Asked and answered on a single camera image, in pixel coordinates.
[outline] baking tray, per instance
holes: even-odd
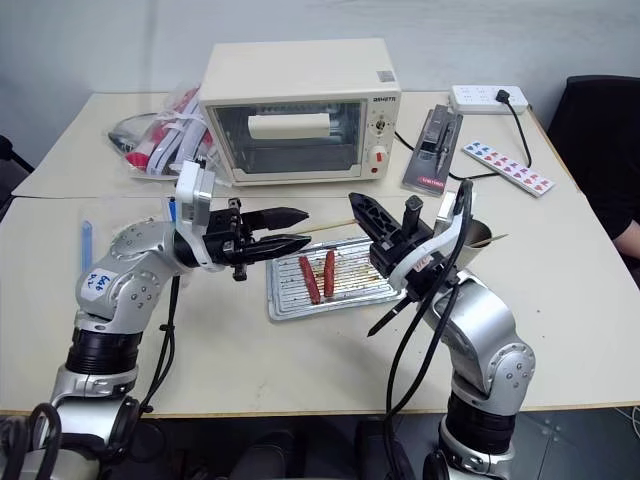
[[[267,262],[267,297],[269,316],[274,321],[292,320],[320,312],[360,305],[390,302],[404,297],[395,290],[369,262],[371,240],[351,238],[311,245],[293,255]],[[335,250],[335,288],[331,298],[322,296],[313,305],[305,286],[298,257],[309,259],[318,289],[324,289],[324,260],[328,250]]]

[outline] white table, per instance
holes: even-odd
[[[109,144],[106,132],[118,121],[162,106],[164,94],[104,94],[91,96],[76,119],[62,134],[58,142],[13,194],[41,198],[91,197],[154,197],[171,195],[173,182],[131,178],[129,167]],[[402,94],[397,131],[414,143],[422,129],[427,112],[435,104],[447,104],[444,92],[405,92]],[[530,111],[520,116],[527,135],[535,169],[553,180],[562,180],[558,159],[546,136]],[[468,115],[464,118],[458,145],[481,140],[512,158],[523,158],[524,150],[515,122],[508,115]],[[218,197],[345,197],[358,190],[376,197],[407,195],[401,188],[401,179],[409,161],[410,152],[397,140],[390,157],[385,178],[375,181],[333,182],[303,185],[277,185],[259,187],[217,187]],[[454,155],[452,171],[459,176],[484,173],[487,170],[461,151]],[[449,188],[456,188],[449,180]],[[493,178],[483,180],[489,188],[504,183]]]
[[[476,121],[472,118],[467,126]],[[409,125],[404,127],[411,137]],[[507,136],[487,140],[503,149]],[[477,182],[475,216],[494,233],[509,236],[486,249],[472,269],[512,309],[518,333],[536,351],[537,370],[524,409],[561,409],[640,402],[637,341],[640,294],[591,212],[562,168],[543,164],[541,143],[532,140],[534,162],[557,181],[534,199],[505,181]],[[462,163],[456,171],[463,170]],[[394,215],[403,197],[382,199]],[[48,400],[58,365],[65,361],[76,310],[79,222],[87,210],[101,215],[126,211],[144,218],[157,199],[111,199],[109,208],[87,200],[18,198],[0,224],[0,411],[29,411]],[[224,207],[219,198],[214,208]],[[308,211],[309,224],[345,218],[346,198],[243,198],[247,210],[290,205]],[[425,199],[431,223],[439,199]],[[105,223],[113,226],[111,220]],[[359,235],[351,225],[318,232],[315,241]],[[274,325],[266,298],[263,264],[249,267],[236,283],[231,272],[195,271],[181,291],[176,314],[177,356],[154,400],[161,416],[273,415],[380,412],[393,353],[412,309],[373,338],[369,327],[390,304],[346,309]],[[141,398],[155,366],[167,314],[165,289],[139,356]],[[431,332],[421,325],[399,369],[406,388],[425,353]],[[450,363],[438,349],[410,412],[446,408]]]

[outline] gray wall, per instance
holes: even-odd
[[[215,42],[365,36],[405,90],[517,84],[545,124],[567,76],[640,76],[638,0],[0,0],[0,132],[37,164],[90,92],[197,81]]]

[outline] sausage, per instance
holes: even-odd
[[[309,259],[304,255],[298,257],[298,263],[300,264],[300,270],[302,271],[302,277],[304,278],[304,284],[307,286],[307,292],[311,297],[311,303],[317,305],[320,303],[320,290],[318,290],[318,284],[316,283],[316,277],[311,269]]]
[[[324,297],[333,297],[335,285],[336,252],[329,250],[324,259]]]

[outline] oven door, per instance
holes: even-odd
[[[209,107],[208,113],[237,181],[360,176],[365,101]]]

